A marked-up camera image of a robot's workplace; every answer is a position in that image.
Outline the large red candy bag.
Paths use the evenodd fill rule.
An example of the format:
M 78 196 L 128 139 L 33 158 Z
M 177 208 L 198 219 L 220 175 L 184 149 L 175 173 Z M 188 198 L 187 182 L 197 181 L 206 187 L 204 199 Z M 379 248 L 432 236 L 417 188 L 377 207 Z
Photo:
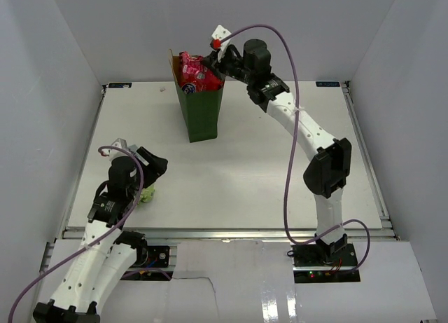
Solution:
M 217 77 L 214 73 L 213 76 L 211 77 L 211 79 L 209 81 L 205 81 L 205 82 L 199 82 L 199 81 L 193 81 L 193 82 L 188 82 L 188 81 L 183 81 L 181 79 L 181 65 L 180 65 L 180 57 L 178 56 L 178 60 L 179 60 L 179 75 L 178 75 L 178 84 L 181 87 L 182 91 L 185 94 L 193 94 L 196 92 L 204 92 L 204 91 L 215 91 L 215 90 L 220 90 L 223 85 L 224 85 L 224 81 L 219 79 L 219 77 Z

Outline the small pink snack packet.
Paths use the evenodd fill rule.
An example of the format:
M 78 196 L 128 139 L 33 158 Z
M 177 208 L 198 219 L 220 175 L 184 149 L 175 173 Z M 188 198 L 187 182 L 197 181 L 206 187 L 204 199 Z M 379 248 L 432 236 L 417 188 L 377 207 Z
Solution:
M 190 55 L 184 51 L 180 53 L 181 79 L 183 81 L 205 82 L 213 76 L 213 72 L 202 64 L 202 56 Z

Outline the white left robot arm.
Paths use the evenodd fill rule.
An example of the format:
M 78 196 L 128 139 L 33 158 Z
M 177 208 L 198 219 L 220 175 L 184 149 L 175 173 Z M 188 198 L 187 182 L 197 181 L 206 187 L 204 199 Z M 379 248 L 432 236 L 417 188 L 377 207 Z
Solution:
M 78 251 L 35 322 L 99 322 L 102 308 L 125 272 L 148 258 L 143 234 L 124 230 L 127 218 L 166 171 L 168 161 L 144 147 L 115 142 L 99 152 L 110 161 L 108 177 L 97 188 Z

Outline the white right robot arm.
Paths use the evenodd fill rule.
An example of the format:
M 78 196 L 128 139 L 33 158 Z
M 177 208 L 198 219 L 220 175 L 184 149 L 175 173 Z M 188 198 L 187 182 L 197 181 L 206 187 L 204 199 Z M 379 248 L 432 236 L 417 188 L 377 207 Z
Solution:
M 347 245 L 342 194 L 351 169 L 350 141 L 325 131 L 295 103 L 298 94 L 272 72 L 271 55 L 264 41 L 250 39 L 239 52 L 234 45 L 217 38 L 212 40 L 211 48 L 203 65 L 220 78 L 229 76 L 246 84 L 252 102 L 282 125 L 293 137 L 293 145 L 304 151 L 309 164 L 303 181 L 316 205 L 316 257 L 325 266 L 334 265 Z

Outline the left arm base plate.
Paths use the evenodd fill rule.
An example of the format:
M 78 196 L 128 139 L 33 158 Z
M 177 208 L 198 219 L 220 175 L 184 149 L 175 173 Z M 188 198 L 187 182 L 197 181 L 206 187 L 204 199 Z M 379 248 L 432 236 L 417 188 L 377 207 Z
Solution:
M 164 245 L 145 246 L 136 251 L 133 268 L 167 268 L 169 266 L 170 247 Z

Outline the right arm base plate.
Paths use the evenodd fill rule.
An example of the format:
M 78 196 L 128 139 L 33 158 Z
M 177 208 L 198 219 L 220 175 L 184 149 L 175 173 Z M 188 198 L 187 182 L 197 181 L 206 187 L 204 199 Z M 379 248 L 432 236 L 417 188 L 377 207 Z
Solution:
M 293 260 L 296 284 L 360 282 L 354 246 L 348 244 L 335 255 L 327 257 L 316 245 L 294 245 L 286 253 Z

